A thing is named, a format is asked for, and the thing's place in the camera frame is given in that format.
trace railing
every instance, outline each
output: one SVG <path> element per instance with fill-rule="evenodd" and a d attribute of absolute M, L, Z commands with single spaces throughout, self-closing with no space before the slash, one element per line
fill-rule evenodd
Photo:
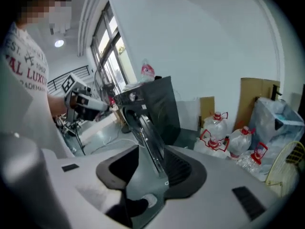
<path fill-rule="evenodd" d="M 90 75 L 88 65 L 83 66 L 83 67 L 78 68 L 73 71 L 69 71 L 69 72 L 55 78 L 54 80 L 51 80 L 50 82 L 48 82 L 48 94 L 52 94 L 55 91 L 61 89 L 61 85 L 63 84 L 63 82 L 66 80 L 66 78 L 68 77 L 68 75 L 70 73 L 75 74 L 76 76 L 78 76 L 81 79 Z"/>

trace fan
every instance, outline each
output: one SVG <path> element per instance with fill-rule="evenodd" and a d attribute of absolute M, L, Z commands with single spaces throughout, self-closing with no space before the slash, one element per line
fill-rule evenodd
<path fill-rule="evenodd" d="M 300 142 L 287 144 L 273 163 L 265 181 L 266 185 L 279 197 L 291 193 L 299 181 L 299 164 L 304 157 L 305 148 Z"/>

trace white t-shirt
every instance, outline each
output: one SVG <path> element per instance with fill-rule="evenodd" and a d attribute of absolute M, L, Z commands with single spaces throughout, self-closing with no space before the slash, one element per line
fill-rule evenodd
<path fill-rule="evenodd" d="M 40 47 L 13 23 L 0 51 L 0 132 L 17 132 L 57 158 L 73 157 L 51 116 L 48 75 Z"/>

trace white wall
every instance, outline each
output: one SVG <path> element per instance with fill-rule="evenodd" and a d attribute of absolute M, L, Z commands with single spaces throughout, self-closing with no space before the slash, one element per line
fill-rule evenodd
<path fill-rule="evenodd" d="M 305 53 L 302 44 L 288 18 L 272 0 L 264 0 L 280 32 L 284 59 L 285 83 L 282 99 L 298 110 L 305 84 Z"/>
<path fill-rule="evenodd" d="M 124 50 L 120 55 L 119 58 L 121 60 L 122 69 L 124 71 L 124 74 L 127 78 L 128 83 L 136 83 L 137 78 L 134 74 L 132 64 L 130 63 L 130 59 L 128 57 L 127 51 Z"/>
<path fill-rule="evenodd" d="M 182 101 L 215 96 L 235 122 L 240 78 L 280 80 L 270 25 L 255 0 L 109 0 L 140 79 L 148 59 Z"/>
<path fill-rule="evenodd" d="M 89 64 L 90 68 L 93 69 L 93 72 L 95 72 L 96 71 L 96 64 L 95 64 L 95 61 L 94 61 L 94 58 L 93 58 L 91 47 L 86 48 L 85 55 L 88 59 L 88 64 Z"/>
<path fill-rule="evenodd" d="M 85 46 L 88 48 L 91 46 L 95 28 L 102 15 L 102 10 L 105 8 L 108 0 L 87 0 L 87 1 L 88 1 L 88 3 L 92 3 L 92 7 L 90 10 L 90 16 L 88 18 L 86 36 L 85 36 L 85 39 L 86 39 Z"/>
<path fill-rule="evenodd" d="M 86 55 L 77 57 L 76 53 L 77 52 L 66 55 L 57 60 L 52 60 L 49 63 L 49 81 L 69 71 L 89 65 Z"/>

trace cardboard box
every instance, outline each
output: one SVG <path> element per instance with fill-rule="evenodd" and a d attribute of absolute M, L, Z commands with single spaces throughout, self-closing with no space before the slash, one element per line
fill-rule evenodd
<path fill-rule="evenodd" d="M 200 98 L 200 115 L 201 115 L 201 128 L 204 125 L 204 119 L 212 116 L 215 113 L 215 100 L 214 97 Z"/>
<path fill-rule="evenodd" d="M 254 109 L 255 98 L 271 98 L 273 84 L 278 87 L 280 86 L 279 81 L 241 78 L 239 107 L 233 131 L 249 124 Z"/>

